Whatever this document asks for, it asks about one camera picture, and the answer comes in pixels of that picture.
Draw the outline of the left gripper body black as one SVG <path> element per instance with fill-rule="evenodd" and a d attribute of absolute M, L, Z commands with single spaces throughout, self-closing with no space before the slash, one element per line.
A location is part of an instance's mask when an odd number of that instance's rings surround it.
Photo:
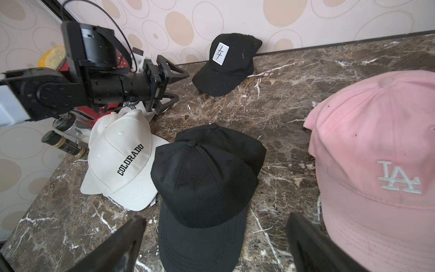
<path fill-rule="evenodd" d="M 113 30 L 72 21 L 61 28 L 71 76 L 63 105 L 98 112 L 109 104 L 142 101 L 151 112 L 154 100 L 166 94 L 157 63 L 144 59 L 142 72 L 132 72 L 133 60 Z"/>

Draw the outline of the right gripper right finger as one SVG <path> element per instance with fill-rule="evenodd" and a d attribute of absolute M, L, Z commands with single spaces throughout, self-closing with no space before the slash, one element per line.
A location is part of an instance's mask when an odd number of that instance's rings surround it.
<path fill-rule="evenodd" d="M 286 235 L 298 272 L 367 271 L 300 213 L 290 214 Z"/>

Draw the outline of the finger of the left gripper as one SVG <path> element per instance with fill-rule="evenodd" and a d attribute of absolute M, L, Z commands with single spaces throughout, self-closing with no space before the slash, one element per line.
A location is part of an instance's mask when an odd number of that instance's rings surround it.
<path fill-rule="evenodd" d="M 156 115 L 160 115 L 167 111 L 172 105 L 179 102 L 180 98 L 176 94 L 164 94 L 162 99 L 154 100 L 154 111 Z"/>
<path fill-rule="evenodd" d="M 181 69 L 162 55 L 157 56 L 156 62 L 163 84 L 172 84 L 190 76 L 186 70 Z"/>

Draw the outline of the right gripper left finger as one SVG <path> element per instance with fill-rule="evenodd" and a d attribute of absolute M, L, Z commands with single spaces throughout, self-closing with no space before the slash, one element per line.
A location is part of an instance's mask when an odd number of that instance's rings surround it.
<path fill-rule="evenodd" d="M 71 272 L 132 272 L 147 221 L 136 215 L 80 260 Z"/>

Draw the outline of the black cap with white label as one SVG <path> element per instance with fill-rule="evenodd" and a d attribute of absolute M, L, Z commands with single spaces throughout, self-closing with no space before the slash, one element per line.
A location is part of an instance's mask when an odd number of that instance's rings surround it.
<path fill-rule="evenodd" d="M 192 78 L 202 93 L 220 97 L 235 89 L 254 72 L 253 58 L 262 41 L 251 35 L 221 34 L 210 48 L 210 59 Z"/>

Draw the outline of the black cap plain front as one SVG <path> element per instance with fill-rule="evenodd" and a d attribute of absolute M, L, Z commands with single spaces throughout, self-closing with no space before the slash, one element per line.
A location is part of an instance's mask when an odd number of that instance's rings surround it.
<path fill-rule="evenodd" d="M 177 133 L 175 138 L 176 142 L 191 140 L 237 155 L 252 168 L 256 176 L 260 173 L 265 161 L 267 150 L 259 140 L 218 124 L 183 130 Z"/>

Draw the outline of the pink LA cap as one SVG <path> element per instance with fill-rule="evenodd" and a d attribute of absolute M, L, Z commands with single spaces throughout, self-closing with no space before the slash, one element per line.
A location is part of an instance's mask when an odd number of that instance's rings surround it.
<path fill-rule="evenodd" d="M 434 271 L 434 72 L 354 83 L 304 126 L 332 241 L 372 272 Z"/>

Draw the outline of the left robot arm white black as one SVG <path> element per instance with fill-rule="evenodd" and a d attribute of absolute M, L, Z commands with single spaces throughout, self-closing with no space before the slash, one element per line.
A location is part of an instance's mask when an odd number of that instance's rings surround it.
<path fill-rule="evenodd" d="M 140 73 L 126 48 L 109 28 L 78 22 L 63 22 L 67 71 L 31 68 L 4 72 L 1 78 L 1 125 L 59 118 L 78 107 L 96 113 L 119 111 L 123 103 L 143 103 L 147 112 L 160 114 L 177 95 L 168 85 L 189 73 L 163 56 L 145 59 Z"/>

